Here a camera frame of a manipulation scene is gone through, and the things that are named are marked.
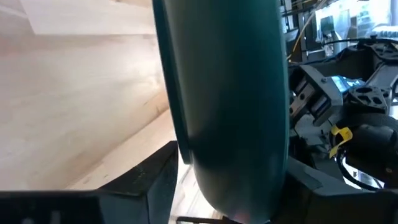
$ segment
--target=teal cylindrical object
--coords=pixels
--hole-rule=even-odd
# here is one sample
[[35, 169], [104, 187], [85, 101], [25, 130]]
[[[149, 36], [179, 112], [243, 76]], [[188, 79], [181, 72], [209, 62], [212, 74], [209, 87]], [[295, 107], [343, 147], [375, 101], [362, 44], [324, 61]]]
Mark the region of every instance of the teal cylindrical object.
[[288, 84], [278, 1], [154, 0], [180, 151], [205, 198], [241, 223], [279, 205]]

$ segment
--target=teal cylinder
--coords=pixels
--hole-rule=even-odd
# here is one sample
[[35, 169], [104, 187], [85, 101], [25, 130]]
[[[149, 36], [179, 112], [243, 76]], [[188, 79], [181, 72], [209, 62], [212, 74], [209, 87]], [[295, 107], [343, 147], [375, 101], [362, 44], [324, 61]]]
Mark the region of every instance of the teal cylinder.
[[215, 209], [265, 223], [279, 205], [289, 130], [278, 1], [153, 3], [184, 161]]

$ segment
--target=yellow clip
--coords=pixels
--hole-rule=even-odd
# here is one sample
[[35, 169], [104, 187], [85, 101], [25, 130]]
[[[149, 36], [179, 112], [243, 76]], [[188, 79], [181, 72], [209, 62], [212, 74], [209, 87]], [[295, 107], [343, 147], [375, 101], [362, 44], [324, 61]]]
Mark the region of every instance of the yellow clip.
[[333, 147], [330, 152], [329, 152], [329, 158], [332, 158], [333, 156], [335, 156], [337, 154], [337, 151], [339, 149], [339, 147], [341, 145], [343, 145], [344, 143], [348, 142], [349, 140], [351, 140], [353, 138], [353, 133], [351, 132], [351, 130], [347, 127], [339, 129], [336, 125], [334, 125], [333, 127], [331, 127], [330, 130], [331, 134], [336, 136], [337, 134], [340, 134], [341, 137], [343, 138], [343, 140], [335, 147]]

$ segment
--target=machinery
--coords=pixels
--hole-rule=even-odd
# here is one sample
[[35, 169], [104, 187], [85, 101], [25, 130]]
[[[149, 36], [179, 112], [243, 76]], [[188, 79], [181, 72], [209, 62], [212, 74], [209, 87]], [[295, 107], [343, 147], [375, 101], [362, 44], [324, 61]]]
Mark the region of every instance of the machinery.
[[[1, 193], [4, 223], [166, 223], [178, 147], [228, 217], [179, 221], [398, 223], [396, 42], [288, 66], [276, 1], [154, 1], [154, 12], [178, 145], [98, 190]], [[337, 75], [361, 81], [340, 92]]]

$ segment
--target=yellow tag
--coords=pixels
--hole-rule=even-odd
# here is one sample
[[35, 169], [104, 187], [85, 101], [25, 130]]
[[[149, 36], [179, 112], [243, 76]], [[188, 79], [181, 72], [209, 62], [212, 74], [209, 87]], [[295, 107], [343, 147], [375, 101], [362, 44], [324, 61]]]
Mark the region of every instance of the yellow tag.
[[337, 134], [340, 134], [341, 137], [343, 138], [343, 140], [337, 146], [333, 147], [330, 150], [329, 158], [332, 158], [333, 156], [335, 156], [337, 154], [337, 151], [341, 145], [343, 145], [344, 143], [348, 142], [349, 140], [351, 140], [353, 138], [353, 133], [347, 127], [343, 128], [343, 129], [339, 129], [335, 125], [333, 127], [331, 127], [330, 132], [334, 136], [336, 136]]

